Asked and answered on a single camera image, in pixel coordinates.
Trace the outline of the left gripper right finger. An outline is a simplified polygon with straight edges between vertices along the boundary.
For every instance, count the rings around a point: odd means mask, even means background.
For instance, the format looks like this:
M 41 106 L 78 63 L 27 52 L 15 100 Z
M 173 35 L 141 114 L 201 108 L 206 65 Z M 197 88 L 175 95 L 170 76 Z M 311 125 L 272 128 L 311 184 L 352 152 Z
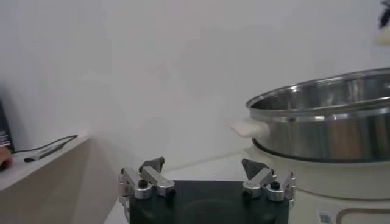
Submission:
M 249 159 L 242 159 L 241 164 L 247 176 L 243 182 L 244 201 L 252 201 L 265 196 L 267 200 L 282 202 L 287 200 L 292 209 L 296 200 L 296 177 L 290 171 L 276 172 L 274 169 Z

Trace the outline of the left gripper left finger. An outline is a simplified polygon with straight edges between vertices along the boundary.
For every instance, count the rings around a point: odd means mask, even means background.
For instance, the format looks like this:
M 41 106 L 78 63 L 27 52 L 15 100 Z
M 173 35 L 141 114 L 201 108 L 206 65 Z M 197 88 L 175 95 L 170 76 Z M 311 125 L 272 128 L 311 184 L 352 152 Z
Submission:
M 159 157 L 145 161 L 138 170 L 131 167 L 120 170 L 117 178 L 118 201 L 127 221 L 130 221 L 132 201 L 148 200 L 154 194 L 163 198 L 175 196 L 175 182 L 161 174 L 164 163 L 164 157 Z

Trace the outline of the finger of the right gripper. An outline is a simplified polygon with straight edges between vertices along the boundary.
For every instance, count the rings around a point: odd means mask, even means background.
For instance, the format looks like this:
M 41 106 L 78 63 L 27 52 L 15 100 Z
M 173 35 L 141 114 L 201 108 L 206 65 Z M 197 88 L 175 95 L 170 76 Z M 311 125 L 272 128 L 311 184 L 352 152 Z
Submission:
M 379 18 L 379 28 L 383 29 L 389 24 L 389 0 L 381 0 L 381 4 L 384 8 Z

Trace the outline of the person's hand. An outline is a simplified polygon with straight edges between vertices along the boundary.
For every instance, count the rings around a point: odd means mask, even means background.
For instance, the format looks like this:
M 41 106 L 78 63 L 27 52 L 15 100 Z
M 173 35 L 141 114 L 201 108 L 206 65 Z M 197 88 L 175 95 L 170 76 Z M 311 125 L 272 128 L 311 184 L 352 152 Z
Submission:
M 8 169 L 13 163 L 12 153 L 6 147 L 0 148 L 1 171 Z

